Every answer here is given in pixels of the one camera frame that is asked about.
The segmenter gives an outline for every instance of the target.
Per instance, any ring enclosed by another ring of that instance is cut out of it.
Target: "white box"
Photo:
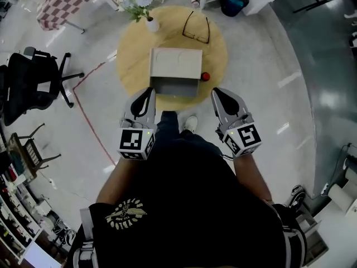
[[[50,207],[49,203],[46,200],[43,200],[39,205],[35,206],[35,209],[37,210],[38,214],[45,217],[46,215],[49,214],[49,212],[52,210]]]
[[[201,69],[201,50],[154,48],[150,51],[150,86],[157,94],[196,97]]]

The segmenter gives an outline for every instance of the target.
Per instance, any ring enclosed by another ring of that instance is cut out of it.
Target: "chair base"
[[[62,59],[61,65],[60,65],[60,70],[59,71],[60,71],[61,76],[63,74],[63,69],[65,67],[66,59],[70,58],[70,57],[71,57],[71,53],[70,52],[66,52],[65,56]],[[66,91],[65,91],[62,83],[65,80],[69,80],[69,79],[77,78],[77,77],[83,78],[84,77],[84,73],[72,74],[72,75],[68,75],[68,76],[62,76],[62,78],[61,78],[60,92],[61,92],[61,94],[62,94],[62,96],[63,96],[63,98],[64,98],[64,100],[67,103],[69,108],[72,108],[74,106],[74,103],[69,101],[68,96],[66,95]]]

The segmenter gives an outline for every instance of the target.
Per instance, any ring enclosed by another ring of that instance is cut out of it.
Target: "shirt logo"
[[[110,223],[110,226],[117,230],[126,229],[146,214],[141,207],[143,207],[143,204],[139,199],[128,199],[106,217],[107,223]]]

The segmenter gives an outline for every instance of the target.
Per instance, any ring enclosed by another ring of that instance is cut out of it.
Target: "flower vase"
[[[146,23],[147,29],[150,32],[157,32],[158,29],[160,28],[160,25],[158,24],[157,20],[155,20],[153,17],[148,17],[145,20],[145,23]]]

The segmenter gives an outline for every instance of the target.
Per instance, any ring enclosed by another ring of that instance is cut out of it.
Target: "eyeglasses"
[[[185,26],[184,26],[184,30],[182,31],[182,35],[187,37],[187,38],[190,38],[190,39],[195,39],[195,40],[198,40],[198,42],[202,42],[204,44],[208,44],[210,42],[210,25],[208,23],[208,19],[206,17],[206,22],[207,22],[207,27],[208,27],[208,39],[205,39],[205,38],[202,38],[202,37],[197,37],[192,34],[192,33],[189,33],[189,32],[185,32],[185,28],[186,28],[186,25],[187,25],[187,22],[189,21],[189,18],[191,17],[193,11],[191,12],[191,14],[189,15],[189,17],[187,18],[186,20],[186,23],[185,23]]]

